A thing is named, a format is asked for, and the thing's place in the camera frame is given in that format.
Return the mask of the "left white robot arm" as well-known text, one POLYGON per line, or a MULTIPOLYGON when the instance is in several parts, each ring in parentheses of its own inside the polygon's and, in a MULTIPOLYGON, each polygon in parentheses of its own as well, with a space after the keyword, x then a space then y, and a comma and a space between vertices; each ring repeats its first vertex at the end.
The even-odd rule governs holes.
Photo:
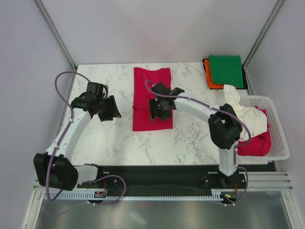
POLYGON ((45 153, 37 153, 34 167, 38 182, 46 188, 73 190, 77 184, 89 182, 101 187, 105 177, 96 165, 73 165, 71 157, 85 127, 97 115, 100 121, 121 118, 113 95, 106 98, 76 97, 71 102, 71 118, 45 153))

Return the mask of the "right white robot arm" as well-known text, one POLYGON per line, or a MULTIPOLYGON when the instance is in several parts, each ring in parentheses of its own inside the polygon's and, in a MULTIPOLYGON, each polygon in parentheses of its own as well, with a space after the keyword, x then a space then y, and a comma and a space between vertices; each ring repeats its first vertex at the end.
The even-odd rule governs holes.
POLYGON ((237 171, 235 162, 235 147, 242 131, 241 122, 238 121, 233 108, 209 105, 188 96, 183 89, 167 88, 163 83, 154 85, 149 91, 155 95, 149 100, 151 120, 162 121, 172 118, 172 111, 179 110, 189 113, 209 126, 212 142, 219 148, 218 182, 222 187, 228 188, 235 183, 234 173, 237 171))

